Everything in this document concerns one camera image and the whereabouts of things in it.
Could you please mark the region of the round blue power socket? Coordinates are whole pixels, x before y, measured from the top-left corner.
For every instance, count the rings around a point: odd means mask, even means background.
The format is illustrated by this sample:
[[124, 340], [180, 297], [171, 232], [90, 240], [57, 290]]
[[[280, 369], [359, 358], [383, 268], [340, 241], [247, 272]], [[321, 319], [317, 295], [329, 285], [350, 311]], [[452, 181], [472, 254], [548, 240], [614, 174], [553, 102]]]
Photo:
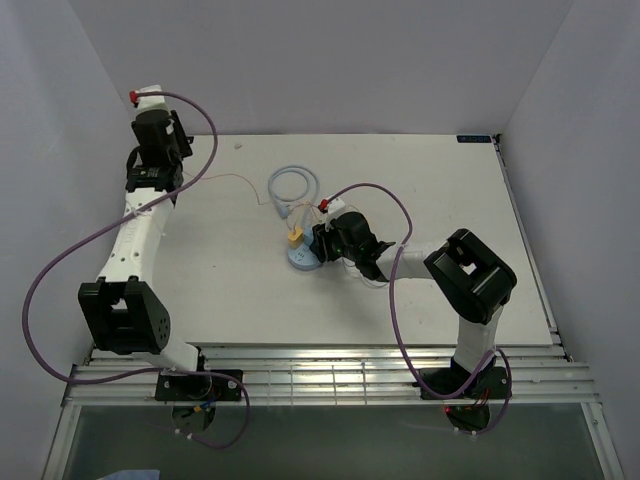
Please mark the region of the round blue power socket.
[[311, 251], [311, 239], [304, 236], [299, 245], [287, 247], [289, 264], [297, 270], [308, 272], [321, 267], [321, 262]]

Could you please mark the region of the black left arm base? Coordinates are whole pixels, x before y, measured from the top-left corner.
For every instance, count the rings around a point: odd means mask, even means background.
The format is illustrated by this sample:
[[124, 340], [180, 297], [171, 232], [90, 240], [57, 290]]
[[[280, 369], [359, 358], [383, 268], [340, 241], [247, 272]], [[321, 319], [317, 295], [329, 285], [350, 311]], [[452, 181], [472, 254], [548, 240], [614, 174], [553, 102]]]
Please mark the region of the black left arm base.
[[242, 370], [213, 370], [213, 373], [217, 376], [158, 376], [154, 399], [173, 404], [172, 423], [182, 433], [206, 431], [218, 406], [241, 400], [237, 382], [243, 380]]

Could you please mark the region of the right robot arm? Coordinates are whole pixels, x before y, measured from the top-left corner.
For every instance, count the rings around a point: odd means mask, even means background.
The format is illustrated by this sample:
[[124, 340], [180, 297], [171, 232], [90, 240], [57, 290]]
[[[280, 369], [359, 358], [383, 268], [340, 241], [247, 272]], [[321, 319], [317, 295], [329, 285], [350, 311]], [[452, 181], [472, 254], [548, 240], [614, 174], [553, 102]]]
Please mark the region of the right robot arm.
[[383, 242], [365, 217], [347, 212], [311, 229], [310, 250], [319, 262], [347, 259], [370, 281], [432, 280], [459, 316], [458, 338], [451, 361], [454, 390], [474, 397], [488, 384], [484, 355], [495, 346], [498, 319], [517, 277], [511, 267], [468, 229], [455, 231], [430, 252], [424, 245]]

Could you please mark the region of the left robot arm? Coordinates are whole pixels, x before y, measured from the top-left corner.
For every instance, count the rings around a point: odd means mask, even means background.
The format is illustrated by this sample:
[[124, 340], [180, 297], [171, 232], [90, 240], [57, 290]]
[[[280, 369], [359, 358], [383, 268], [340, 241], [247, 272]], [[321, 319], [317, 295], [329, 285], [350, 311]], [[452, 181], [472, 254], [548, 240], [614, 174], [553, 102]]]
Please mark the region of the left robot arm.
[[138, 113], [132, 130], [138, 146], [127, 160], [124, 211], [131, 219], [119, 227], [97, 279], [80, 286], [78, 300], [98, 349], [181, 370], [178, 388], [197, 400], [210, 392], [212, 376], [198, 366], [198, 349], [171, 332], [170, 314], [152, 287], [155, 257], [176, 203], [162, 196], [182, 186], [182, 160], [192, 150], [177, 113], [165, 107]]

